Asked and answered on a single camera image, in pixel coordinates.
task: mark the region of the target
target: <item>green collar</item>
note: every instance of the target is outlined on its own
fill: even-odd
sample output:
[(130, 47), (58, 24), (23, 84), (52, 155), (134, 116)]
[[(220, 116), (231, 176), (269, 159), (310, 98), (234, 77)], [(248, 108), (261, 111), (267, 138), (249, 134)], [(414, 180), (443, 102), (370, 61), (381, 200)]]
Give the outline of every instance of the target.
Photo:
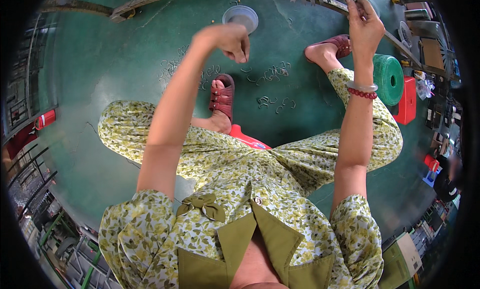
[(281, 282), (290, 288), (327, 288), (334, 255), (311, 263), (290, 266), (295, 250), (305, 237), (250, 202), (253, 213), (227, 224), (218, 231), (225, 262), (178, 249), (180, 288), (228, 288), (258, 226), (273, 268)]

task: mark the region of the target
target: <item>blue stool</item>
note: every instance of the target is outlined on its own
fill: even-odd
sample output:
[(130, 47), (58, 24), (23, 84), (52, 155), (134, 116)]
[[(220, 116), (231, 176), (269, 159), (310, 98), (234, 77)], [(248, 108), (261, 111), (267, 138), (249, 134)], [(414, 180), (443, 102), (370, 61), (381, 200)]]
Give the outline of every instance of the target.
[(432, 172), (431, 170), (428, 171), (427, 176), (424, 177), (422, 180), (426, 182), (430, 187), (433, 188), (435, 183), (435, 178), (437, 178), (437, 175), (440, 173), (441, 169), (437, 169), (436, 172)]

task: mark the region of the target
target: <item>red bead bracelet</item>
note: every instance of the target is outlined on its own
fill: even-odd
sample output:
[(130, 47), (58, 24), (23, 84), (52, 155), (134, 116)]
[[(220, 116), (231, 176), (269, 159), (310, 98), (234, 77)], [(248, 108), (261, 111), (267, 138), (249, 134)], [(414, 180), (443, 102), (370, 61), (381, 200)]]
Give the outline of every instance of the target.
[(365, 97), (365, 98), (372, 99), (372, 100), (377, 98), (377, 93), (375, 93), (375, 92), (365, 93), (365, 92), (359, 91), (359, 90), (354, 89), (354, 88), (348, 88), (347, 91), (349, 91), (351, 94), (355, 94), (357, 96)]

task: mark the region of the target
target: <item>plastic bag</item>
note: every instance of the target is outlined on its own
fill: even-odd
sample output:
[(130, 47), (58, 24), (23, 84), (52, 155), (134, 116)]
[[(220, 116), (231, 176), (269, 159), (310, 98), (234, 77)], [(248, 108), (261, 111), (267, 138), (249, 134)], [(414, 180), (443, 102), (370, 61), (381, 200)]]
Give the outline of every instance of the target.
[(425, 100), (425, 98), (430, 98), (432, 96), (432, 91), (435, 89), (435, 85), (432, 80), (417, 80), (417, 95), (420, 99)]

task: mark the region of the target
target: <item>red sandal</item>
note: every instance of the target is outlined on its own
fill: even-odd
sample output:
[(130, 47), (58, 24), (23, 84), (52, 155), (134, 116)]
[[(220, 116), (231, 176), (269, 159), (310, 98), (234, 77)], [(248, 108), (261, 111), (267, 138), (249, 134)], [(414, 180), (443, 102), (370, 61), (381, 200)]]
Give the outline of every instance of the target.
[(212, 112), (213, 110), (219, 110), (227, 115), (232, 123), (235, 83), (233, 82), (233, 78), (228, 74), (220, 74), (215, 80), (221, 81), (225, 88), (210, 87), (211, 94), (208, 109)]
[[(310, 46), (315, 46), (315, 45), (320, 45), (320, 44), (325, 44), (325, 43), (332, 43), (333, 45), (337, 46), (337, 48), (338, 48), (335, 56), (339, 59), (339, 58), (342, 58), (342, 57), (345, 57), (345, 56), (349, 55), (352, 52), (352, 50), (350, 48), (350, 45), (348, 43), (349, 39), (350, 39), (350, 36), (348, 34), (340, 34), (336, 37), (329, 38), (328, 40), (324, 40), (324, 41), (321, 41), (319, 43), (309, 45), (309, 46), (305, 47), (305, 49), (307, 49)], [(305, 58), (307, 59), (307, 61), (309, 63), (313, 63), (305, 55), (305, 49), (303, 49), (303, 55), (305, 56)]]

